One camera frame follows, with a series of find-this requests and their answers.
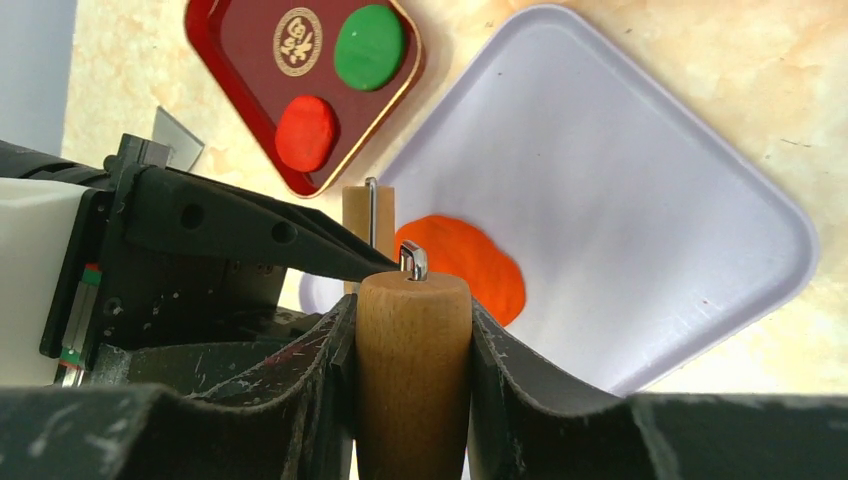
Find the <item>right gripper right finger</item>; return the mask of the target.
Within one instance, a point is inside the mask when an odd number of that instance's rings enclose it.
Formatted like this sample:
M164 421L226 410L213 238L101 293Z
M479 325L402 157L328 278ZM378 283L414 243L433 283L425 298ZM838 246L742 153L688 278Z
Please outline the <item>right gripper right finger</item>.
M843 479L843 396L619 398L472 311L475 479Z

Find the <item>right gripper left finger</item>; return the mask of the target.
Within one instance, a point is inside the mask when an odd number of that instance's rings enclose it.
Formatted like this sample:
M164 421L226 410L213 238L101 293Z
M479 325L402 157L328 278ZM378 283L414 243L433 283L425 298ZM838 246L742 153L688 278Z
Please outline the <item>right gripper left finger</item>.
M157 384L5 388L5 479L346 479L356 299L198 393Z

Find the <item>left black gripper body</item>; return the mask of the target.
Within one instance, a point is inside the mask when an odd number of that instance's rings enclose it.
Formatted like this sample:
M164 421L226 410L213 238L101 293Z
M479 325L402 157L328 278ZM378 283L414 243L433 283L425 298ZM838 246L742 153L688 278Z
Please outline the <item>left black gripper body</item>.
M293 328L277 320L278 297L293 268L167 254L127 241L122 174L133 165L171 169L155 163L157 153L156 144L125 135L118 152L96 169L1 145L1 180L86 189L39 346L58 361L49 385L210 388L318 322L309 316Z

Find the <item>orange-red dough lump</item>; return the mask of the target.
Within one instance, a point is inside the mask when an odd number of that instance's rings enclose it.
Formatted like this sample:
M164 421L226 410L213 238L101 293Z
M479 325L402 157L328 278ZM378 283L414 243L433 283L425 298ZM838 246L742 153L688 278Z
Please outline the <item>orange-red dough lump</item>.
M503 327L526 305L526 287L518 264L489 236L463 220L428 215L395 233L395 245L407 240L423 248L429 270L464 279L472 295Z

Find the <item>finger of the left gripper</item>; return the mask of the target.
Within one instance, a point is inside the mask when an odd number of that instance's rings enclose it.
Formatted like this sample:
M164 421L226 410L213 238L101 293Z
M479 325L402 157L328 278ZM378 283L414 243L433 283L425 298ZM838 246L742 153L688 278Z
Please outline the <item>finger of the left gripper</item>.
M122 174L123 234L148 250L360 282L399 266L322 211L176 170Z

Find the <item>wooden double-ended dough roller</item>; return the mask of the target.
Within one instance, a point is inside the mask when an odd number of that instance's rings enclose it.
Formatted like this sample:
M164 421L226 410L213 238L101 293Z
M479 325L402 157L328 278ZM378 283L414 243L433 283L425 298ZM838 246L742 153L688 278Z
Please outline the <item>wooden double-ended dough roller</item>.
M400 266L356 289L355 447L361 479L459 479L470 408L472 298L430 273L411 241Z

